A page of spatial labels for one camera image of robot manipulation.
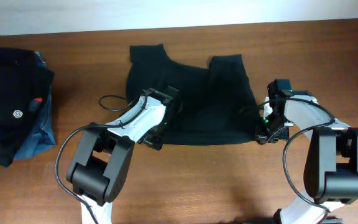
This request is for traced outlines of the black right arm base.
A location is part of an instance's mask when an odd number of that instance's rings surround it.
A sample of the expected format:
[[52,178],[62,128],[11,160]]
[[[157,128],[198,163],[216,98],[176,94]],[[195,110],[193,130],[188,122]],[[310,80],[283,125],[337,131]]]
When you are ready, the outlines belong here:
[[[278,209],[273,215],[273,222],[275,224],[282,224],[280,212],[281,210]],[[341,218],[327,217],[323,221],[319,222],[319,224],[344,224],[344,222]]]

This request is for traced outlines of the dark green t-shirt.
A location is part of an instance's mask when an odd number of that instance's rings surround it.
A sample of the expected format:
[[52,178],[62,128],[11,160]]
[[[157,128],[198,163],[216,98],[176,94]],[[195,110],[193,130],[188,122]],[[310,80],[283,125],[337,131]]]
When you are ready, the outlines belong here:
[[172,60],[162,44],[132,46],[129,52],[129,101],[148,88],[178,90],[180,112],[167,124],[163,143],[207,146],[254,140],[260,116],[241,55],[213,56],[208,68],[199,68]]

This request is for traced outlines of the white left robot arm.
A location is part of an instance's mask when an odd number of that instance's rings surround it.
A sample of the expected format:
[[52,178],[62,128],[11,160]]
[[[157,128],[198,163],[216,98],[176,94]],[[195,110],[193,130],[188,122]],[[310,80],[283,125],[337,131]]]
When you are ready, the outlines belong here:
[[159,150],[170,120],[178,113],[178,90],[145,90],[133,107],[106,124],[90,123],[67,171],[68,193],[81,203],[83,223],[110,223],[112,202],[126,181],[136,144]]

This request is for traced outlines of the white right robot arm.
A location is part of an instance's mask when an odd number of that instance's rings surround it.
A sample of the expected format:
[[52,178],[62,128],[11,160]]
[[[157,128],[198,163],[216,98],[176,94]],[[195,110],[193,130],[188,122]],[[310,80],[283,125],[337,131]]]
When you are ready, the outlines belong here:
[[[294,90],[290,81],[276,79],[267,86],[268,96],[259,105],[263,121],[255,141],[264,145],[284,140],[282,164],[296,198],[279,208],[271,222],[342,223],[329,214],[358,200],[358,128],[335,118],[306,90]],[[290,144],[305,135],[310,146],[303,171],[303,191],[291,181],[287,153]]]

